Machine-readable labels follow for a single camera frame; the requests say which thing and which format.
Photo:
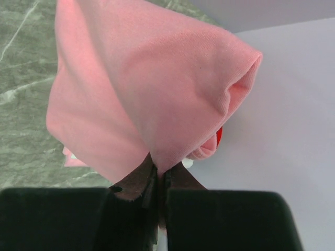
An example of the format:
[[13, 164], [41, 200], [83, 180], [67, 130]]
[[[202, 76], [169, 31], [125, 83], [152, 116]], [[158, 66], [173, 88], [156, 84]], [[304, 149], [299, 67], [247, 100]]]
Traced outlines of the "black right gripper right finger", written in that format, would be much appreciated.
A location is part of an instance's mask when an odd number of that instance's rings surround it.
[[182, 164], [177, 165], [164, 173], [164, 188], [186, 189], [186, 190], [207, 190]]

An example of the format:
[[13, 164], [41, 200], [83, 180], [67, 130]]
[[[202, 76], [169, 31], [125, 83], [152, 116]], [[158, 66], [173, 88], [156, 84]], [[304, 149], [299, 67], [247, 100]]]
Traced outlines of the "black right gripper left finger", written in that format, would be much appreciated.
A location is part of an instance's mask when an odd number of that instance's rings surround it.
[[121, 181], [115, 183], [109, 190], [118, 199], [135, 201], [142, 199], [143, 203], [149, 203], [157, 186], [157, 168], [152, 157], [148, 154], [143, 162]]

